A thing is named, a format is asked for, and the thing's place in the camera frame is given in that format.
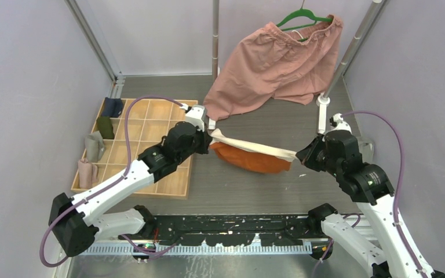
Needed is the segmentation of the orange white underwear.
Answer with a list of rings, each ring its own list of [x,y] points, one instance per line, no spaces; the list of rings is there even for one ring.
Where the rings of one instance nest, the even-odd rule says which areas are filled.
[[[212,149],[218,158],[241,169],[263,174],[278,174],[289,171],[297,160],[296,152],[229,138],[220,129],[211,133]]]

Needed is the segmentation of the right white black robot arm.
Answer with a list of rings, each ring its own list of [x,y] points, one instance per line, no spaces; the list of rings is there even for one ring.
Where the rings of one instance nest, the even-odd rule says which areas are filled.
[[[332,238],[370,277],[445,277],[422,256],[394,208],[395,193],[386,172],[363,161],[358,140],[350,131],[319,134],[296,157],[305,167],[335,178],[368,220],[380,246],[357,232],[328,203],[308,212],[313,236]]]

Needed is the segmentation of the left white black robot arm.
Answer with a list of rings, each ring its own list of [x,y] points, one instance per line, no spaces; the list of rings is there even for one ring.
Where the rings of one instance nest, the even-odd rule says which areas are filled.
[[[136,159],[129,159],[123,171],[81,194],[57,195],[53,201],[39,255],[44,265],[44,248],[53,233],[66,257],[75,257],[94,242],[123,234],[150,238],[154,218],[144,206],[109,214],[107,211],[138,190],[157,183],[175,172],[195,153],[207,154],[212,141],[202,120],[178,122],[160,143],[147,148]]]

